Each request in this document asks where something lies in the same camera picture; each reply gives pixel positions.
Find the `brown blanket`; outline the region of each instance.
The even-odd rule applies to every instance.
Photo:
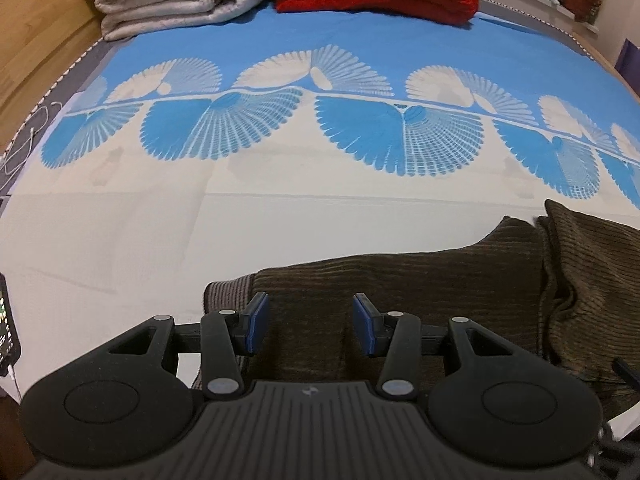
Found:
[[[426,324],[466,316],[536,352],[542,288],[538,233],[504,218],[486,238],[461,249],[349,256],[212,283],[205,308],[242,308],[258,291],[270,295],[270,328],[247,379],[375,382],[383,358],[364,357],[351,333],[355,293],[364,292],[382,312],[402,310]],[[428,388],[443,378],[442,361],[422,361],[421,386]]]
[[[545,207],[545,354],[617,415],[640,400],[611,370],[615,357],[640,369],[640,232],[552,200]]]

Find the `circular pad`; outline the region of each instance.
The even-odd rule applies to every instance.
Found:
[[[71,390],[65,399],[66,412],[80,422],[108,424],[136,409],[140,396],[125,383],[92,381]]]
[[[20,423],[37,453],[76,467],[142,460],[180,437],[193,416],[188,387],[145,355],[85,356],[25,394]]]
[[[587,386],[532,354],[469,358],[434,387],[427,413],[463,454],[516,468],[574,460],[602,421],[598,397]]]
[[[484,408],[495,418],[511,424],[537,424],[556,411],[556,398],[542,386],[500,383],[482,394]]]

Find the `black device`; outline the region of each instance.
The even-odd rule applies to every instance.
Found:
[[[6,377],[9,366],[14,366],[19,358],[20,341],[9,306],[6,280],[0,274],[0,377]]]
[[[245,384],[236,357],[259,351],[268,316],[265,293],[196,324],[155,316],[44,377],[20,407],[38,457],[24,479],[640,478],[587,386],[466,317],[423,325],[357,294],[376,384]],[[201,354],[200,390],[175,377],[184,352]],[[421,356],[444,356],[430,392]]]

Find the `phone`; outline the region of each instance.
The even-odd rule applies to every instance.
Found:
[[[0,377],[6,377],[9,365],[14,366],[19,357],[20,342],[11,315],[6,280],[4,275],[0,274]]]

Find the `bed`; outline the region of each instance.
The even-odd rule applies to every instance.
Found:
[[[94,45],[2,181],[21,389],[155,314],[198,320],[213,280],[461,247],[546,198],[640,228],[638,102],[570,36],[482,5],[462,28],[265,5]]]

